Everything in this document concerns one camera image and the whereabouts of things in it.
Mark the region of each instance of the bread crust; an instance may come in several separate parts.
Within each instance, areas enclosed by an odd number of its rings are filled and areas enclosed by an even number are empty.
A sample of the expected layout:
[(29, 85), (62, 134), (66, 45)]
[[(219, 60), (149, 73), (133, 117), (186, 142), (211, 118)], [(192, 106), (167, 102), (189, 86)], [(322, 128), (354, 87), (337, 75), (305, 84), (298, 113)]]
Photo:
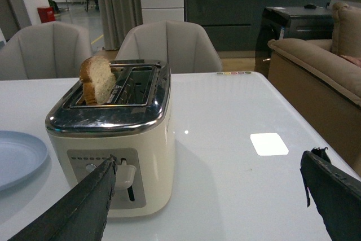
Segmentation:
[(88, 106), (96, 106), (99, 104), (95, 96), (95, 88), (90, 78), (90, 72), (89, 72), (91, 62), (97, 59), (107, 60), (103, 56), (93, 56), (84, 60), (80, 68), (79, 78), (83, 82), (83, 97), (85, 99), (85, 103)]

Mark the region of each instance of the cream toaster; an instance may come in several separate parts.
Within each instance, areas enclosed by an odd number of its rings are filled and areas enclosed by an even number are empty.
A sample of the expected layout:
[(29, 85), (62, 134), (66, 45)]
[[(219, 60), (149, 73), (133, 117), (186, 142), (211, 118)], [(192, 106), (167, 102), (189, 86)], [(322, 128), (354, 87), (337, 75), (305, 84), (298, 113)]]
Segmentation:
[(117, 158), (108, 217), (152, 214), (173, 187), (175, 143), (167, 63), (115, 61), (117, 81), (108, 102), (87, 106), (78, 81), (46, 117), (46, 130), (74, 187), (104, 159)]

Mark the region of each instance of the kitchen counter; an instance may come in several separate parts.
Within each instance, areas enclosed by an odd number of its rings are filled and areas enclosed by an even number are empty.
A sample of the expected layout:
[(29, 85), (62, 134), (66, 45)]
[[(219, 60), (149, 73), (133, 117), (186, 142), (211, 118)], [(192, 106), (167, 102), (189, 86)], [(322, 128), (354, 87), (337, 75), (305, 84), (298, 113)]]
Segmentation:
[(186, 21), (204, 27), (218, 52), (235, 58), (255, 57), (266, 7), (327, 7), (330, 0), (185, 0)]

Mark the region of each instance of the wooden floor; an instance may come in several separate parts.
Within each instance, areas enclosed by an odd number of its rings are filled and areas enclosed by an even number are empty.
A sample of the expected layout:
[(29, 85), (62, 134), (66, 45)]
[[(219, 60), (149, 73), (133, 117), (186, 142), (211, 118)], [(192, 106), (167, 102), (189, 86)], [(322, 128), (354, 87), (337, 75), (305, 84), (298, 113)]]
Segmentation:
[(222, 59), (223, 71), (254, 71), (254, 58)]
[[(109, 60), (115, 59), (118, 51), (105, 51), (101, 50), (96, 53), (96, 55), (105, 56)], [(254, 71), (254, 58), (229, 58), (222, 59), (223, 71), (232, 72), (232, 71)]]

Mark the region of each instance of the blue plate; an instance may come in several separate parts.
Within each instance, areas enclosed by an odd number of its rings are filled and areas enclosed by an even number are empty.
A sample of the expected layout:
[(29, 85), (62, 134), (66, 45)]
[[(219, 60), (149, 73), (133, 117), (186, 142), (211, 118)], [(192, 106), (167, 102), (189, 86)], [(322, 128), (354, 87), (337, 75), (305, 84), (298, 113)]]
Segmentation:
[(47, 155), (40, 139), (25, 133), (0, 131), (0, 190), (28, 178)]

